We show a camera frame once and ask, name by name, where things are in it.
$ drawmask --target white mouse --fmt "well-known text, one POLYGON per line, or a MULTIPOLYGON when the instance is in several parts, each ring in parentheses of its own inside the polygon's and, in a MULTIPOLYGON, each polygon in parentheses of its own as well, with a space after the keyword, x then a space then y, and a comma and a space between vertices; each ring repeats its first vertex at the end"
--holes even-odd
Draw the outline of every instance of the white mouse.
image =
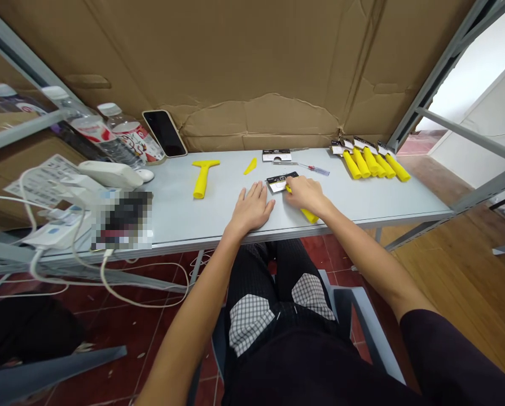
POLYGON ((155 174, 152 171, 149 171, 148 169, 138 169, 135 171, 141 179, 143 179, 144 183, 152 181, 152 179, 155 177, 155 174))

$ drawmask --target checkered fabric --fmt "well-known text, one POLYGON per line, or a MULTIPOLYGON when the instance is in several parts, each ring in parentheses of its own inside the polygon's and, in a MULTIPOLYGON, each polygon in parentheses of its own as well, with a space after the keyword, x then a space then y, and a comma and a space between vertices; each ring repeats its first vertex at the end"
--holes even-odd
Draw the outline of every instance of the checkered fabric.
POLYGON ((247 294, 230 310, 229 344, 239 357, 273 321, 275 315, 269 309, 269 301, 247 294))
POLYGON ((327 306, 322 282, 317 276, 309 273, 301 275, 296 285, 292 288, 294 303, 306 307, 327 320, 335 321, 335 316, 327 306))

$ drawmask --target black sleeve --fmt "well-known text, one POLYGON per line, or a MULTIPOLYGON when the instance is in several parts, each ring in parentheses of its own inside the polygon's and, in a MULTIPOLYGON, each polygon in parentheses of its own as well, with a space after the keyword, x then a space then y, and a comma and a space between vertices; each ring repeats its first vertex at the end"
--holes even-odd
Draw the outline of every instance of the black sleeve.
POLYGON ((424 396, 437 405, 505 405, 505 374, 444 317, 412 310, 400 326, 424 396))

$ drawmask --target chair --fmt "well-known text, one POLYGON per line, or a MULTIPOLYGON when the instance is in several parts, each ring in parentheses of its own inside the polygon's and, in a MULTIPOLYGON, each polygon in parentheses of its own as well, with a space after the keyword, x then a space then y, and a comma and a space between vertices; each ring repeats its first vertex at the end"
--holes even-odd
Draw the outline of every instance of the chair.
MULTIPOLYGON (((361 287, 345 288, 343 286, 333 286, 330 284, 325 270, 319 270, 319 272, 326 286, 333 314, 342 328, 348 329, 348 337, 350 337, 352 328, 352 305, 354 305, 373 365, 405 385, 406 382, 401 373, 401 369, 397 364, 397 360, 393 355, 393 351, 389 346, 388 340, 380 326, 380 322, 376 317, 365 290, 361 287)), ((211 337, 213 351, 221 377, 224 376, 224 362, 226 360, 224 323, 224 308, 222 308, 211 337)))
POLYGON ((83 352, 16 367, 0 367, 0 406, 126 355, 126 346, 83 352))

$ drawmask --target hand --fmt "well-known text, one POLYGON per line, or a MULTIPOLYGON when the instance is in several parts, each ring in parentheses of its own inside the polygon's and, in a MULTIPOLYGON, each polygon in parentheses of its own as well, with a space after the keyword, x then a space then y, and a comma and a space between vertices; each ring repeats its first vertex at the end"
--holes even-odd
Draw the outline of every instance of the hand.
POLYGON ((292 193, 286 193, 286 201, 299 209, 307 209, 311 213, 323 218, 334 206, 322 192, 320 183, 304 176, 286 178, 292 193))
POLYGON ((243 238, 250 230, 260 228, 269 219, 275 201, 267 201, 267 188, 263 182, 254 182, 245 196, 246 188, 241 190, 234 213, 226 227, 227 231, 237 233, 243 238))

